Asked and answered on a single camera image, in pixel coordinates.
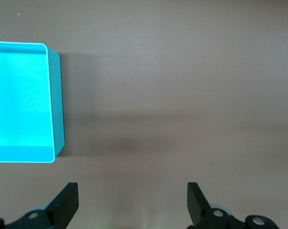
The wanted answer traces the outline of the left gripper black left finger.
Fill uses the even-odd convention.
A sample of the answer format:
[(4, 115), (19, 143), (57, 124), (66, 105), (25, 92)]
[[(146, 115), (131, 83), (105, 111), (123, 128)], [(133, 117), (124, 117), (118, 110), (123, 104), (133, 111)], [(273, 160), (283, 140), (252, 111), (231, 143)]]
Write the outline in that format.
[(65, 229), (78, 207), (78, 184), (68, 183), (44, 208), (31, 210), (10, 224), (0, 218), (0, 229)]

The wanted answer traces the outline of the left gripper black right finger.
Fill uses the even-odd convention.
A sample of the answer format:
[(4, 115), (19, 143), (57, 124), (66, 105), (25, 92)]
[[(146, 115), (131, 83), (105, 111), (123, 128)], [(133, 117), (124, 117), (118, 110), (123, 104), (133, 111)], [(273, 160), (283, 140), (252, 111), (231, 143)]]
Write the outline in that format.
[(189, 182), (187, 186), (187, 209), (192, 225), (190, 229), (277, 229), (271, 219), (260, 215), (249, 215), (244, 222), (236, 219), (227, 210), (211, 207), (199, 185)]

